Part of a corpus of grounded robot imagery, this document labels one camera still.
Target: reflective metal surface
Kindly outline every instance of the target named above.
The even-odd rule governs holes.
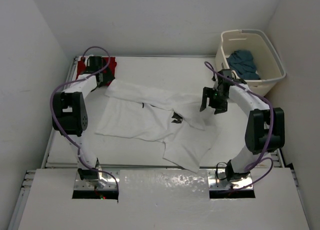
[[[224,168],[218,168],[217,175],[219,179],[223,179],[226,177],[225,169]],[[219,180],[216,177],[216,170],[208,170],[208,183],[209,183],[209,190],[210,191],[221,191],[221,190],[228,190],[228,189],[238,189],[243,186],[247,186],[252,183],[251,174],[249,174],[246,178],[243,178],[238,181],[227,181],[225,180]],[[253,190],[254,187],[251,185],[247,188],[241,189],[243,191],[245,190]]]
[[[120,168],[103,168],[103,171],[109,172],[112,174],[117,182],[119,182],[120,178]],[[243,186],[249,185],[252,183],[251,175],[249,174],[246,178],[238,180],[238,181],[227,181],[227,180],[219,180],[225,178],[225,169],[218,168],[218,177],[216,178],[216,170],[215,169],[207,169],[208,175],[208,185],[210,191],[221,191],[221,190],[228,190],[228,189],[238,189]],[[95,186],[97,186],[97,190],[116,190],[116,182],[115,180],[105,173],[99,173],[100,180],[92,180],[86,181],[81,180],[79,174],[76,174],[75,182],[74,182],[74,190],[94,190]],[[253,190],[253,186],[249,186],[242,190]]]
[[[112,174],[117,182],[119,182],[119,173],[120,170],[119,169],[110,169],[110,168],[106,168],[106,169],[102,169],[103,171],[109,172],[110,174]],[[97,191],[99,190],[116,190],[117,186],[116,186],[116,181],[109,175],[100,172],[99,173],[99,178],[97,180],[91,180],[91,181],[87,181],[87,180],[81,180],[79,174],[76,174],[75,177],[75,182],[74,182],[74,187],[73,189],[76,191],[88,191],[88,190],[94,190],[95,186]]]

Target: metal base plate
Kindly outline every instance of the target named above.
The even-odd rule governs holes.
[[[120,180],[121,168],[103,168],[103,171],[112,174],[117,182]],[[253,198],[255,197],[253,186],[249,186],[245,189],[235,191],[232,194],[225,191],[229,189],[238,189],[243,186],[252,183],[251,175],[249,174],[246,178],[241,180],[227,181],[220,180],[225,178],[225,169],[218,168],[217,175],[215,169],[207,169],[208,176],[208,187],[210,191],[210,198]],[[74,187],[73,187],[73,198],[101,198],[101,199],[117,199],[118,192],[115,180],[105,173],[99,174],[100,180],[81,180],[79,174],[76,174]]]

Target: white panel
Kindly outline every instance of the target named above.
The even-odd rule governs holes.
[[[0,0],[0,19],[0,229],[6,229],[26,170],[41,164],[49,97],[70,61],[33,0]]]
[[[222,31],[265,29],[279,0],[34,0],[68,56],[215,53]]]
[[[264,172],[255,169],[252,178]],[[289,168],[274,168],[255,184],[256,198],[215,200],[203,172],[121,171],[118,204],[72,199],[75,175],[76,169],[37,170],[19,230],[308,229]]]
[[[320,4],[319,0],[281,0],[268,35],[287,71],[268,97],[285,115],[287,163],[292,162],[311,229],[320,229]]]

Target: cable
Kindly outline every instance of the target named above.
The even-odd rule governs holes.
[[[235,191],[239,191],[239,190],[241,190],[241,189],[245,189],[245,188],[247,188],[247,187],[249,187],[249,186],[252,186],[253,184],[256,184],[258,181],[260,181],[261,179],[263,179],[265,176],[267,176],[267,175],[269,174],[269,172],[271,172],[271,170],[272,170],[272,168],[273,168],[273,166],[274,166],[274,161],[272,160],[271,157],[265,157],[265,158],[263,158],[260,162],[263,162],[263,161],[265,161],[265,160],[270,160],[270,161],[271,161],[271,166],[270,166],[269,170],[268,170],[264,175],[262,175],[261,177],[259,177],[257,180],[253,181],[253,182],[252,182],[251,184],[249,184],[249,185],[246,185],[246,186],[243,186],[243,187],[240,187],[240,188],[237,188],[237,189],[231,188],[231,189],[229,189],[229,190],[221,191],[221,192],[219,192],[219,194],[220,194],[220,193],[235,192]]]
[[[54,96],[55,96],[55,93],[62,87],[66,86],[66,85],[69,85],[69,84],[72,84],[72,83],[76,83],[76,82],[81,82],[81,81],[85,81],[87,80],[88,78],[96,75],[96,74],[99,74],[101,73],[103,70],[105,70],[108,65],[110,64],[110,60],[111,60],[111,57],[109,55],[109,52],[107,50],[105,50],[104,48],[102,47],[99,47],[99,46],[91,46],[89,47],[88,49],[85,50],[85,52],[83,53],[81,59],[86,55],[87,51],[93,49],[93,48],[97,48],[97,49],[101,49],[103,50],[107,55],[108,55],[108,62],[107,64],[102,67],[100,70],[96,71],[96,72],[93,72],[92,74],[88,75],[86,78],[83,78],[83,79],[78,79],[78,80],[74,80],[74,81],[69,81],[69,82],[65,82],[65,83],[62,83],[60,85],[58,85],[52,92],[51,94],[51,97],[50,97],[50,110],[51,110],[51,115],[52,115],[52,118],[54,120],[54,122],[56,123],[59,131],[61,132],[61,134],[72,144],[74,145],[76,148],[77,148],[77,155],[78,155],[78,159],[79,159],[79,162],[85,166],[87,169],[91,170],[91,171],[94,171],[94,172],[102,172],[104,174],[107,174],[109,176],[111,176],[114,180],[115,180],[115,184],[117,185],[116,188],[117,188],[117,191],[118,191],[118,194],[119,194],[119,185],[118,185],[118,182],[117,182],[117,179],[109,172],[106,172],[106,171],[102,171],[102,170],[98,170],[98,169],[95,169],[95,168],[92,168],[90,167],[89,165],[87,165],[82,159],[81,159],[81,147],[76,143],[74,142],[68,135],[67,133],[64,131],[64,129],[62,128],[62,126],[60,125],[58,119],[57,119],[57,116],[55,114],[55,111],[54,111],[54,106],[53,106],[53,100],[54,100]]]
[[[243,90],[246,90],[245,87],[243,87],[242,85],[240,85],[239,83],[237,82],[234,82],[233,80],[229,79],[228,77],[226,76],[223,76],[222,74],[218,73],[217,71],[215,71],[214,67],[208,62],[208,61],[205,61],[204,62],[205,66],[209,68],[209,70],[211,70],[214,74],[216,74],[217,76],[220,76],[221,78],[229,81],[230,83],[232,83],[233,85],[236,85],[238,86],[239,88],[243,89]],[[256,96],[258,97],[259,99],[261,99],[262,101],[264,101],[266,104],[269,105],[270,107],[270,125],[269,125],[269,131],[268,131],[268,135],[267,135],[267,138],[266,138],[266,141],[265,141],[265,144],[263,146],[263,149],[261,151],[261,154],[259,155],[259,157],[257,158],[257,160],[251,164],[249,164],[248,166],[245,167],[245,171],[250,171],[252,170],[253,168],[255,168],[255,166],[257,166],[260,162],[262,162],[262,158],[264,156],[264,154],[266,153],[267,151],[267,148],[268,148],[268,145],[269,145],[269,142],[270,142],[270,139],[271,139],[271,135],[272,135],[272,129],[274,127],[274,111],[273,111],[273,107],[272,107],[272,104],[270,101],[268,101],[265,97],[262,97],[250,90],[247,90],[247,92],[253,96]]]
[[[218,180],[220,180],[220,181],[222,181],[222,180],[226,180],[226,178],[227,177],[224,177],[224,178],[219,178],[219,176],[218,176],[218,166],[219,166],[219,164],[221,164],[221,163],[224,163],[226,166],[227,166],[227,163],[226,162],[218,162],[218,164],[215,166],[215,177],[218,179]]]

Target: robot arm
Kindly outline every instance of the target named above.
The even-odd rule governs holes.
[[[231,70],[221,70],[219,73],[240,83],[244,89],[218,76],[214,88],[204,87],[200,111],[206,108],[207,98],[209,98],[208,105],[215,108],[215,114],[226,112],[228,110],[227,99],[230,98],[248,117],[245,146],[235,158],[227,163],[225,169],[226,178],[230,181],[246,177],[249,174],[248,165],[255,163],[260,156],[269,131],[266,126],[270,124],[270,107],[260,98],[249,94],[248,85],[241,79],[234,79]],[[274,123],[266,153],[273,152],[285,144],[284,112],[281,108],[272,110]]]
[[[62,92],[55,93],[53,97],[53,109],[60,125],[72,141],[81,146],[79,153],[78,148],[71,142],[69,143],[76,156],[80,176],[83,178],[96,177],[93,176],[92,171],[88,170],[88,167],[96,168],[99,164],[97,157],[83,138],[83,131],[88,126],[85,98],[95,88],[114,79],[108,68],[97,74],[96,77],[89,76],[105,65],[106,62],[102,57],[89,57],[85,71],[78,76],[78,79],[85,80],[72,83]],[[52,124],[55,130],[59,130],[54,120],[52,120]]]

